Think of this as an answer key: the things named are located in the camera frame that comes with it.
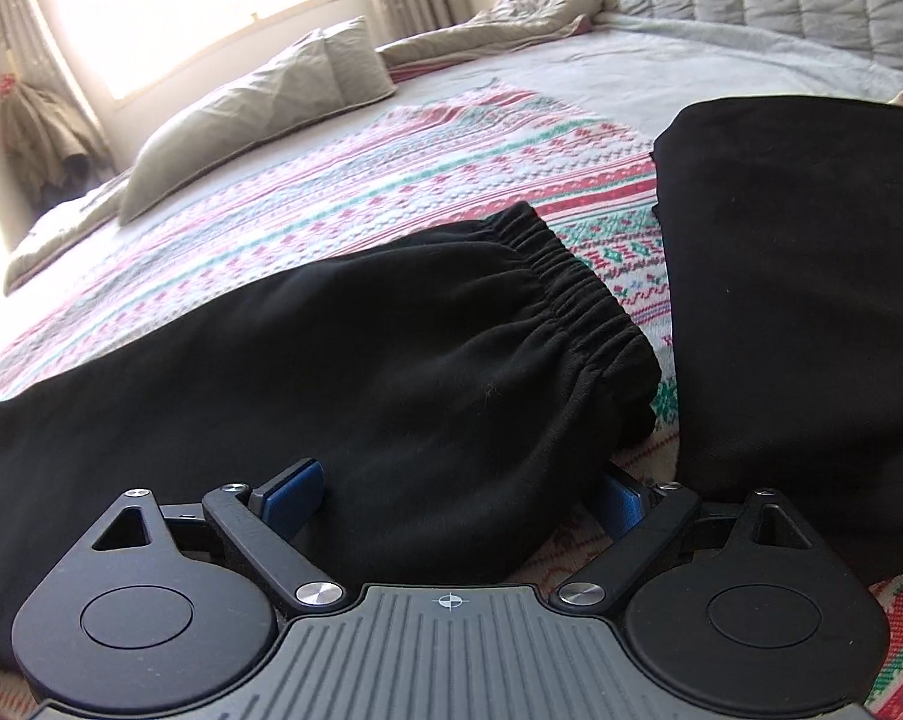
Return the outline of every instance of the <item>folded black cloth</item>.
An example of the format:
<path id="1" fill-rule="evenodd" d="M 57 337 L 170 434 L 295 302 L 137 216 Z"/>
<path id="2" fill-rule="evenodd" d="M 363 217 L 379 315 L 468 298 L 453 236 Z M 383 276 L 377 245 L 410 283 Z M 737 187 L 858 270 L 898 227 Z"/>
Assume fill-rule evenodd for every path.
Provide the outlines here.
<path id="1" fill-rule="evenodd" d="M 780 488 L 862 579 L 903 571 L 903 108 L 714 100 L 654 156 L 678 479 Z"/>
<path id="2" fill-rule="evenodd" d="M 651 430 L 659 375 L 524 204 L 234 290 L 0 403 L 0 664 L 123 490 L 199 501 L 303 457 L 326 495 L 296 546 L 339 581 L 501 580 Z"/>

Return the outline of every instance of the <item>patterned blanket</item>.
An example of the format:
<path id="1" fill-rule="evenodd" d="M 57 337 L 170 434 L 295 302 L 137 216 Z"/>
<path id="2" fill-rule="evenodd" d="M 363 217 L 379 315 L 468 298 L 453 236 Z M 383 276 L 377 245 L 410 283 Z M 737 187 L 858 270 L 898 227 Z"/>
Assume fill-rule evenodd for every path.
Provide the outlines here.
<path id="1" fill-rule="evenodd" d="M 666 480 L 677 454 L 678 401 L 664 252 L 651 213 L 651 145 L 627 127 L 500 84 L 394 109 L 352 136 L 191 202 L 100 263 L 0 355 L 0 399 L 263 276 L 523 199 L 650 338 L 664 372 L 658 422 L 649 440 L 616 461 L 642 479 Z M 576 509 L 514 579 L 547 592 L 607 545 Z M 903 577 L 875 593 L 894 634 L 870 706 L 882 720 L 903 720 Z M 8 713 L 25 712 L 22 696 L 0 678 Z"/>

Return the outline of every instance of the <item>pillowcase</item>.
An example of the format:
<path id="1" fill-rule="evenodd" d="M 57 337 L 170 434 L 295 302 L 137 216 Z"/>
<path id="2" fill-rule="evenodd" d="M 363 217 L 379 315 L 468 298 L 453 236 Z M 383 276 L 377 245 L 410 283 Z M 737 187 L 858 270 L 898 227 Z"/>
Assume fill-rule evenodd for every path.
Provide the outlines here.
<path id="1" fill-rule="evenodd" d="M 40 274 L 64 252 L 115 218 L 126 186 L 127 170 L 84 197 L 63 202 L 43 214 L 11 252 L 5 269 L 5 295 Z"/>
<path id="2" fill-rule="evenodd" d="M 118 220 L 127 224 L 256 146 L 395 90 L 363 18 L 316 29 L 162 124 L 131 168 Z"/>

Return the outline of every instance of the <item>blue gripper pad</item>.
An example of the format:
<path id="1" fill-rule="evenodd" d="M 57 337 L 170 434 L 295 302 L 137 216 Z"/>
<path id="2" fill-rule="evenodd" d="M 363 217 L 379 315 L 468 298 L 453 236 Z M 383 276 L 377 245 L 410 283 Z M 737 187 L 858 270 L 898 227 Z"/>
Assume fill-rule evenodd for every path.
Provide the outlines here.
<path id="1" fill-rule="evenodd" d="M 317 460 L 306 460 L 257 488 L 250 508 L 272 531 L 291 541 L 324 497 L 325 470 Z"/>
<path id="2" fill-rule="evenodd" d="M 651 511 L 653 496 L 645 485 L 608 464 L 584 505 L 611 540 L 618 541 Z"/>

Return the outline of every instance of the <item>gray ridged plate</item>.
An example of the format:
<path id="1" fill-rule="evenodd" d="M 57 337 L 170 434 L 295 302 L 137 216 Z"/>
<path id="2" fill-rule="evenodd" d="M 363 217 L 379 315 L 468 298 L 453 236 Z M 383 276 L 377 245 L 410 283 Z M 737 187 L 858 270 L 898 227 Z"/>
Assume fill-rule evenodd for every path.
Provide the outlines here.
<path id="1" fill-rule="evenodd" d="M 61 720 L 45 707 L 40 720 Z M 714 720 L 640 672 L 602 621 L 529 587 L 371 587 L 291 625 L 267 664 L 181 720 Z M 870 715 L 847 707 L 832 720 Z"/>

